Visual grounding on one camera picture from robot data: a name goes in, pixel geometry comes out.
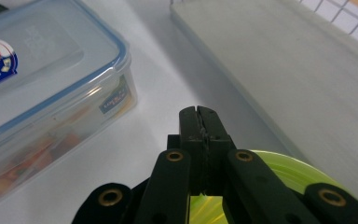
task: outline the screw hole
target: screw hole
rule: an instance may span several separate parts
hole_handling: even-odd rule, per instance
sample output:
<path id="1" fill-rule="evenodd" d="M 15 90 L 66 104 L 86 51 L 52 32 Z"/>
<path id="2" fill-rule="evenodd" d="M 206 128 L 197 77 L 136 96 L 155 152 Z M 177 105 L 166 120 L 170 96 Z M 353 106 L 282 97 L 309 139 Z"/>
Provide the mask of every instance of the screw hole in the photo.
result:
<path id="1" fill-rule="evenodd" d="M 347 204 L 347 201 L 338 194 L 337 192 L 331 189 L 321 189 L 319 190 L 319 197 L 324 200 L 326 203 L 329 203 L 334 206 L 342 207 Z"/>
<path id="2" fill-rule="evenodd" d="M 237 152 L 235 157 L 240 161 L 252 161 L 253 160 L 252 154 L 250 154 L 249 152 L 246 152 L 246 151 Z"/>
<path id="3" fill-rule="evenodd" d="M 167 160 L 169 161 L 181 161 L 183 159 L 183 154 L 177 151 L 173 151 L 167 154 Z"/>
<path id="4" fill-rule="evenodd" d="M 98 198 L 98 202 L 102 206 L 113 206 L 121 201 L 123 193 L 119 189 L 107 189 Z"/>
<path id="5" fill-rule="evenodd" d="M 161 213 L 157 213 L 152 216 L 152 221 L 155 224 L 164 224 L 167 222 L 167 216 Z"/>

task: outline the container lid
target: container lid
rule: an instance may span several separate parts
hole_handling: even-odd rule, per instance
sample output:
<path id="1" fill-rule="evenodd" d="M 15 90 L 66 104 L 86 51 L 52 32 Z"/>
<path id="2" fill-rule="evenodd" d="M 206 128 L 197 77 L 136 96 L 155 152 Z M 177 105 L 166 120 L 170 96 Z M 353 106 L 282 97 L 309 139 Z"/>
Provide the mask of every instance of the container lid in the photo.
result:
<path id="1" fill-rule="evenodd" d="M 0 14 L 0 133 L 126 59 L 123 41 L 77 0 Z"/>

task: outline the tape roll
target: tape roll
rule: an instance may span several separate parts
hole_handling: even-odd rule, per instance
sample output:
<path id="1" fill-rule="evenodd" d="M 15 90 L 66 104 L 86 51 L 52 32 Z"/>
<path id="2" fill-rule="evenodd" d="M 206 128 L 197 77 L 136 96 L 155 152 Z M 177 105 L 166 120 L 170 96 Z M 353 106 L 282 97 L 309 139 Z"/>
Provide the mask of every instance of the tape roll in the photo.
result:
<path id="1" fill-rule="evenodd" d="M 344 189 L 333 178 L 303 161 L 275 152 L 262 150 L 253 150 L 253 152 L 263 159 L 286 187 L 301 194 L 304 193 L 307 185 L 321 182 Z M 202 195 L 191 197 L 190 223 L 227 224 L 222 198 Z"/>

